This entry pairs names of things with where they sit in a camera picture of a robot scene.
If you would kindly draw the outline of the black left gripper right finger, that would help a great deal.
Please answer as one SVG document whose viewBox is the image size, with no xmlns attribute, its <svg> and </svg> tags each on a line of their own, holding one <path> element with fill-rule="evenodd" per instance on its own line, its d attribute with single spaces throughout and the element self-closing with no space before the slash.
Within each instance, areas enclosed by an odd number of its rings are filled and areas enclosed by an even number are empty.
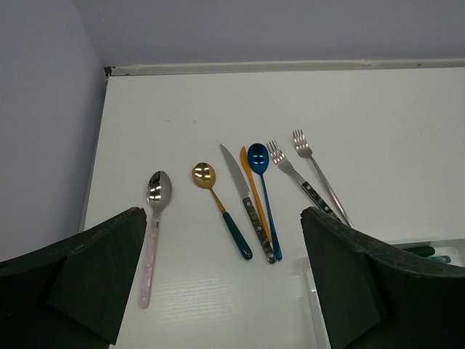
<svg viewBox="0 0 465 349">
<path fill-rule="evenodd" d="M 463 348 L 464 268 L 355 230 L 316 207 L 303 237 L 332 348 Z"/>
</svg>

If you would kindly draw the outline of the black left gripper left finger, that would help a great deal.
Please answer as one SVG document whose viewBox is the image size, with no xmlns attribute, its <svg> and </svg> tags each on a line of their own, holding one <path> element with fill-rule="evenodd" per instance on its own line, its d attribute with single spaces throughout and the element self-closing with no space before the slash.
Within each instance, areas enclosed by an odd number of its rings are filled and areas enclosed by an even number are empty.
<svg viewBox="0 0 465 349">
<path fill-rule="evenodd" d="M 1 262 L 2 348 L 109 348 L 142 251 L 145 210 Z"/>
</svg>

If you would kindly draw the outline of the gold fork dark-green handle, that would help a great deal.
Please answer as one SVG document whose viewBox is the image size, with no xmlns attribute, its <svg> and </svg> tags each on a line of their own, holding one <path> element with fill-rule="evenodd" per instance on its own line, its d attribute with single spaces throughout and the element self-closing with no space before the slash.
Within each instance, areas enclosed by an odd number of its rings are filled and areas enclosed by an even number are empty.
<svg viewBox="0 0 465 349">
<path fill-rule="evenodd" d="M 415 254 L 421 257 L 430 257 L 435 254 L 435 249 L 434 247 L 431 247 L 431 246 L 408 247 L 408 248 L 404 248 L 404 251 L 410 252 L 412 254 Z"/>
</svg>

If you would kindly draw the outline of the fork with teal marbled handle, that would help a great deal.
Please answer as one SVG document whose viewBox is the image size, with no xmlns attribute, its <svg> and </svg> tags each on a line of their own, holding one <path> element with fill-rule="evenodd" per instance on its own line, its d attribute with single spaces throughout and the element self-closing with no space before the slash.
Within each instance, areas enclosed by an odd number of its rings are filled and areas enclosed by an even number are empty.
<svg viewBox="0 0 465 349">
<path fill-rule="evenodd" d="M 447 255 L 430 256 L 427 259 L 435 261 L 435 262 L 445 263 L 445 264 L 451 263 L 451 258 Z"/>
</svg>

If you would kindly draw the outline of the spoon with pink handle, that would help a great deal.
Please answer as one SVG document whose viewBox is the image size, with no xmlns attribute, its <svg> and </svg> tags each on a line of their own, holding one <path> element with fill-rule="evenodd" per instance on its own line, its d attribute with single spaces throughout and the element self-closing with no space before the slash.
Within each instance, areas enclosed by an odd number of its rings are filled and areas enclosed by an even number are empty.
<svg viewBox="0 0 465 349">
<path fill-rule="evenodd" d="M 147 202 L 152 209 L 152 216 L 145 238 L 145 258 L 139 294 L 139 307 L 141 309 L 148 308 L 150 304 L 161 213 L 169 205 L 171 196 L 172 184 L 169 176 L 165 171 L 157 171 L 152 175 L 147 184 Z"/>
</svg>

